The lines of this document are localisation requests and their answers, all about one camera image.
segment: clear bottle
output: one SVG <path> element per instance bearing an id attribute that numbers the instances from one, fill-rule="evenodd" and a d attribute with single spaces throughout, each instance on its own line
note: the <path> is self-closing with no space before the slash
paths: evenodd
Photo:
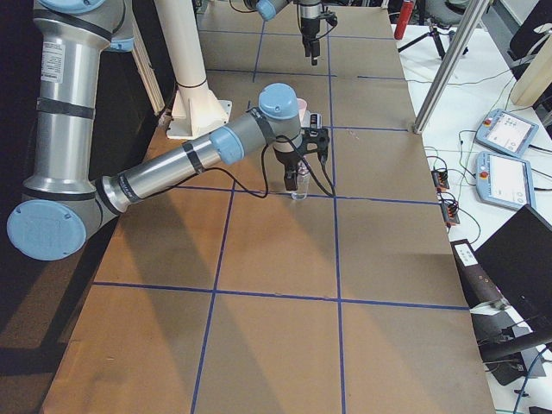
<path id="1" fill-rule="evenodd" d="M 311 173 L 309 172 L 309 168 L 305 162 L 299 161 L 297 168 L 297 190 L 292 192 L 292 198 L 294 200 L 304 200 L 307 198 L 310 180 Z"/>

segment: blue joint cap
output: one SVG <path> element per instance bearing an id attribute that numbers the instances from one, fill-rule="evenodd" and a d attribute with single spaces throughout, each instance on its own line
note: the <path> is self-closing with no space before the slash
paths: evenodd
<path id="1" fill-rule="evenodd" d="M 78 15 L 97 9 L 105 3 L 105 0 L 39 0 L 38 3 L 53 11 Z"/>
<path id="2" fill-rule="evenodd" d="M 276 16 L 276 8 L 270 2 L 270 0 L 260 0 L 256 6 L 262 20 L 268 22 Z"/>
<path id="3" fill-rule="evenodd" d="M 49 200 L 19 204 L 8 217 L 8 237 L 24 254 L 37 260 L 58 260 L 86 241 L 83 221 L 69 207 Z"/>
<path id="4" fill-rule="evenodd" d="M 263 89 L 259 108 L 265 115 L 280 120 L 292 119 L 299 113 L 295 91 L 286 84 L 272 84 Z"/>
<path id="5" fill-rule="evenodd" d="M 135 38 L 116 39 L 111 41 L 111 46 L 107 48 L 107 52 L 131 52 L 135 47 Z"/>
<path id="6" fill-rule="evenodd" d="M 210 133 L 210 141 L 224 164 L 234 164 L 245 156 L 243 145 L 234 131 L 228 127 L 221 127 Z"/>

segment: red cylinder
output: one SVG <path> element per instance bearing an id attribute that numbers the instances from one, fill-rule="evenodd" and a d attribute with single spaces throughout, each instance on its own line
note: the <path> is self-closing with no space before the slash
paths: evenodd
<path id="1" fill-rule="evenodd" d="M 403 5 L 400 8 L 398 15 L 397 27 L 395 28 L 395 39 L 400 41 L 405 34 L 406 25 L 411 19 L 412 11 L 414 10 L 414 2 L 412 0 L 403 0 Z"/>

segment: white sticker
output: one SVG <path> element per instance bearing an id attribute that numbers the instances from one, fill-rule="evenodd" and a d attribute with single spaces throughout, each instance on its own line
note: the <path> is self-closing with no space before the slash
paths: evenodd
<path id="1" fill-rule="evenodd" d="M 45 41 L 42 45 L 41 80 L 63 83 L 63 66 L 66 61 L 66 45 Z"/>
<path id="2" fill-rule="evenodd" d="M 472 253 L 472 250 L 469 248 L 469 246 L 466 243 L 457 244 L 455 245 L 455 248 L 464 266 L 467 267 L 467 266 L 477 265 L 477 259 L 475 259 L 475 256 Z"/>

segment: black monitor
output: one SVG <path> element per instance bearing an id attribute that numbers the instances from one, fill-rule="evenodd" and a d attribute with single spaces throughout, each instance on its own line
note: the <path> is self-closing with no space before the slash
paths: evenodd
<path id="1" fill-rule="evenodd" d="M 483 361 L 520 360 L 490 368 L 505 385 L 526 374 L 537 354 L 535 346 L 552 342 L 552 226 L 525 205 L 475 257 L 533 331 L 524 332 L 504 312 L 492 318 L 474 315 Z M 536 367 L 531 376 L 539 373 L 544 371 Z"/>

